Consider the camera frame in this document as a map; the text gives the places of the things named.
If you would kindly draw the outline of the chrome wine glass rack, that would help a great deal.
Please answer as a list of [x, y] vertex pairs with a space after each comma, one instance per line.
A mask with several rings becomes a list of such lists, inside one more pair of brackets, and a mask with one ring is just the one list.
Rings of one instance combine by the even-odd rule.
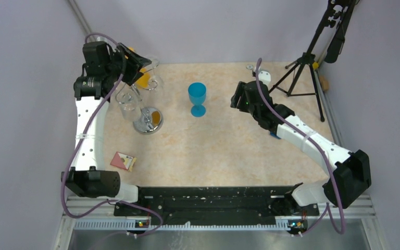
[[139, 120], [131, 122], [135, 131], [140, 134], [152, 134], [158, 131], [163, 125], [163, 114], [158, 109], [158, 106], [164, 97], [164, 88], [161, 91], [149, 91], [128, 86], [124, 83], [118, 93], [125, 89], [132, 90], [139, 99], [141, 117]]

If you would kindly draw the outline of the blue plastic wine glass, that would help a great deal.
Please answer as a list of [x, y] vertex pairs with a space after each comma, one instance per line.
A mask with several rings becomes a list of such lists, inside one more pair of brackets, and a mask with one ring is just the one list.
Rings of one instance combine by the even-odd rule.
[[206, 99], [206, 86], [201, 82], [192, 83], [188, 87], [190, 102], [192, 103], [191, 115], [194, 117], [202, 117], [206, 113], [203, 103]]

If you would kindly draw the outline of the clear tall wine glass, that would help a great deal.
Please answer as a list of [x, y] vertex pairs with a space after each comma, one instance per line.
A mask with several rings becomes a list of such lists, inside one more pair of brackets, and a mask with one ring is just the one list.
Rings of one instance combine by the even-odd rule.
[[153, 55], [147, 55], [146, 57], [151, 61], [145, 68], [145, 72], [149, 74], [146, 89], [149, 91], [161, 91], [164, 88], [164, 81], [159, 72], [160, 60]]

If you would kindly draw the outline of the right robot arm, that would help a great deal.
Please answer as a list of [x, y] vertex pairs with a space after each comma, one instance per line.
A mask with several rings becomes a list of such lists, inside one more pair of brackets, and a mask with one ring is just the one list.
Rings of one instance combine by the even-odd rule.
[[329, 176], [326, 181], [294, 186], [284, 201], [288, 213], [298, 215], [315, 203], [347, 209], [371, 186], [369, 156], [364, 151], [352, 152], [336, 145], [306, 125], [287, 106], [274, 104], [262, 82], [239, 82], [230, 106], [249, 113], [261, 128], [296, 146]]

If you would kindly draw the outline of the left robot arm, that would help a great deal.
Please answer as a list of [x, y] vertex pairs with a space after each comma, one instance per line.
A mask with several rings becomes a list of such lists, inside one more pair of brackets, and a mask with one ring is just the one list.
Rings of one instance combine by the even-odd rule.
[[82, 48], [85, 62], [73, 84], [77, 108], [76, 146], [65, 187], [78, 197], [113, 198], [126, 201], [133, 215], [146, 209], [139, 188], [124, 183], [117, 171], [106, 170], [103, 154], [104, 125], [111, 95], [119, 83], [132, 85], [151, 61], [122, 43], [112, 48], [106, 42], [88, 42]]

